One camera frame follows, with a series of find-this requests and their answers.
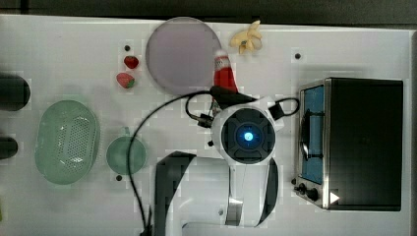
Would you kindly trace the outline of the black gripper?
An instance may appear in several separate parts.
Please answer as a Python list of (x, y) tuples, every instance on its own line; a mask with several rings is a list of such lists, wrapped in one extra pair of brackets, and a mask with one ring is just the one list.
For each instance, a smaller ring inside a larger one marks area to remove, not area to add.
[(212, 87), (209, 92), (221, 109), (256, 101), (256, 99), (251, 96), (217, 86)]

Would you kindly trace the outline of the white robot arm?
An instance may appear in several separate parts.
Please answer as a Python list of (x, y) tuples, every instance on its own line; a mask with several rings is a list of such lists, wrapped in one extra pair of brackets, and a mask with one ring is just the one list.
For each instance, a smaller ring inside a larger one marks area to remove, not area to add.
[(182, 236), (189, 223), (256, 227), (274, 209), (279, 102), (220, 87), (208, 94), (220, 106), (208, 142), (218, 157), (174, 151), (158, 162), (152, 236)]

